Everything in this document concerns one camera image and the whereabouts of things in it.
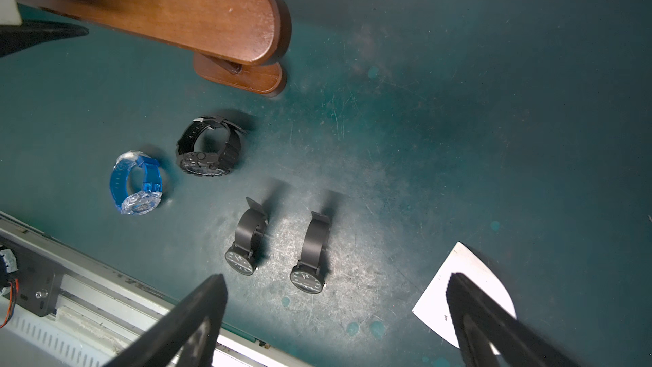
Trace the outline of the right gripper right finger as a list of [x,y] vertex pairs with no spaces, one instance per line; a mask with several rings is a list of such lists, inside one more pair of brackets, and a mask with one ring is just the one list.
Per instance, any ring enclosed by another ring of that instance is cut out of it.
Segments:
[[446,297],[466,366],[498,366],[492,348],[511,366],[577,365],[508,314],[466,275],[452,274]]

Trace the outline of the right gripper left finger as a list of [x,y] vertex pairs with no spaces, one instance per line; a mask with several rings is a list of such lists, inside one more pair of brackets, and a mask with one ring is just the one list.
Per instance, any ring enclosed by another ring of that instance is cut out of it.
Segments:
[[211,366],[227,302],[224,277],[208,277],[107,365]]

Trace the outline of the wooden T-shaped watch stand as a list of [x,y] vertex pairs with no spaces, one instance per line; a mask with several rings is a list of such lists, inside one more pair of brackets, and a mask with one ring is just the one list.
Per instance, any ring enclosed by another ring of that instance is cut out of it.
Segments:
[[208,81],[273,97],[292,31],[283,0],[17,0],[193,53]]

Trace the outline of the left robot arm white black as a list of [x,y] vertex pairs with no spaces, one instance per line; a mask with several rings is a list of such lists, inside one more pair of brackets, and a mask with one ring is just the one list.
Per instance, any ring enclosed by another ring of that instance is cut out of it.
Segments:
[[89,34],[86,27],[53,21],[22,20],[16,0],[1,0],[1,57],[45,42]]

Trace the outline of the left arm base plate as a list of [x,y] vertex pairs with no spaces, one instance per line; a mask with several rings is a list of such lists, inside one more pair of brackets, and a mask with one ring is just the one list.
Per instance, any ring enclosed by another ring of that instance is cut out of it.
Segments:
[[1,245],[1,292],[18,283],[15,302],[38,317],[55,313],[63,268],[17,245]]

